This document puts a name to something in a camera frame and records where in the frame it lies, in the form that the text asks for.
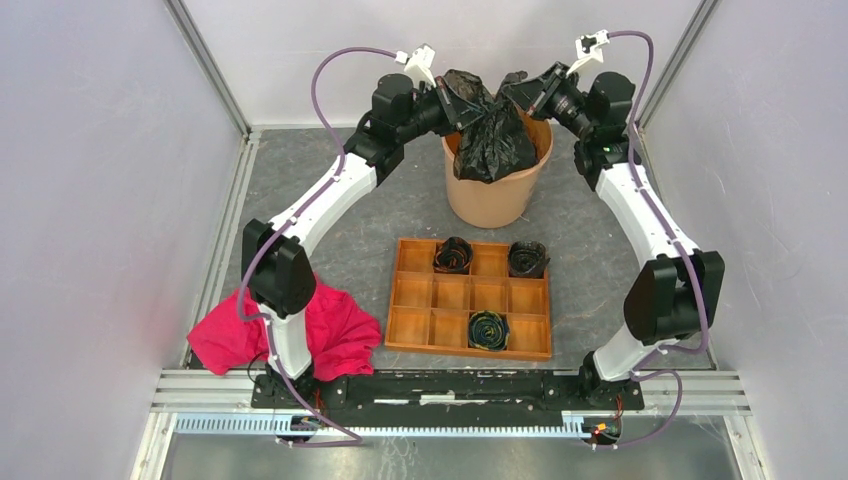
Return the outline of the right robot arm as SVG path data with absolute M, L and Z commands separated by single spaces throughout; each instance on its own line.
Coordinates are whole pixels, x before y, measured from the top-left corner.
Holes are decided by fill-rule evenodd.
M 655 357 L 706 350 L 725 262 L 682 231 L 651 187 L 630 140 L 636 86 L 626 76 L 602 72 L 582 92 L 575 74 L 556 63 L 536 78 L 506 83 L 501 92 L 528 117 L 554 120 L 576 137 L 576 169 L 613 213 L 641 264 L 623 302 L 623 326 L 579 370 L 580 400 L 602 408 Z M 699 345 L 685 349 L 682 341 L 694 335 Z

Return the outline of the orange trash bin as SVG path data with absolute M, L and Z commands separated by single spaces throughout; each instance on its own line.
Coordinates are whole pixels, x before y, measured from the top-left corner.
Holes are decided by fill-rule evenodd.
M 522 119 L 538 162 L 532 168 L 490 184 L 458 179 L 453 164 L 460 134 L 442 138 L 448 203 L 453 212 L 467 224 L 483 229 L 501 228 L 516 221 L 529 205 L 537 181 L 553 151 L 554 142 L 549 122 L 531 120 L 526 115 Z

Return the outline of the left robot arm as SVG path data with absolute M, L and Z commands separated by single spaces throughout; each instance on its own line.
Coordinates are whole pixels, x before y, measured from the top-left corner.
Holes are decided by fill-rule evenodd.
M 373 192 L 404 159 L 405 146 L 427 134 L 465 131 L 488 111 L 486 100 L 445 77 L 433 84 L 405 74 L 380 78 L 371 104 L 329 169 L 296 202 L 268 221 L 243 229 L 237 301 L 252 299 L 268 344 L 268 364 L 280 377 L 275 392 L 290 407 L 306 405 L 314 381 L 305 310 L 316 288 L 311 256 L 329 229 Z

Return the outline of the black trash bag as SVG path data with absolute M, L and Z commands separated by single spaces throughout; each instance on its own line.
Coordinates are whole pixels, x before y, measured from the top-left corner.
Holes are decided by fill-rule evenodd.
M 461 98 L 484 108 L 484 115 L 460 133 L 453 161 L 455 178 L 490 184 L 537 164 L 523 117 L 503 92 L 505 86 L 526 79 L 525 71 L 507 74 L 496 92 L 468 71 L 450 69 L 444 78 Z

